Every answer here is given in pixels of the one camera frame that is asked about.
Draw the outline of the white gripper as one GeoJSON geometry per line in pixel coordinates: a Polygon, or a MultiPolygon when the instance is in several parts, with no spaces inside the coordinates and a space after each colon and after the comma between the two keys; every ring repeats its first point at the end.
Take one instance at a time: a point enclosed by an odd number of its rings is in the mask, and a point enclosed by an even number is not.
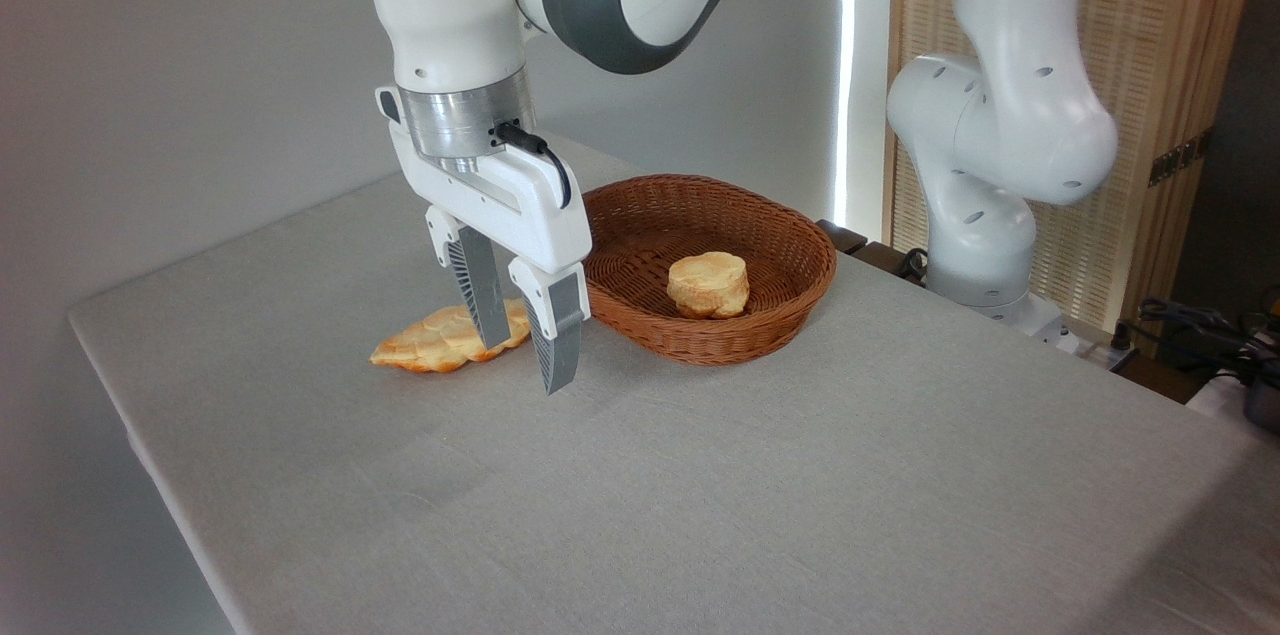
{"type": "Polygon", "coordinates": [[[502,142],[494,155],[477,157],[472,172],[451,172],[416,151],[401,93],[394,87],[376,93],[404,179],[433,205],[426,221],[436,259],[452,271],[484,347],[495,350],[511,335],[494,239],[521,257],[509,262],[509,277],[524,294],[545,392],[566,387],[591,318],[581,261],[593,239],[571,166],[558,169],[502,142]]]}

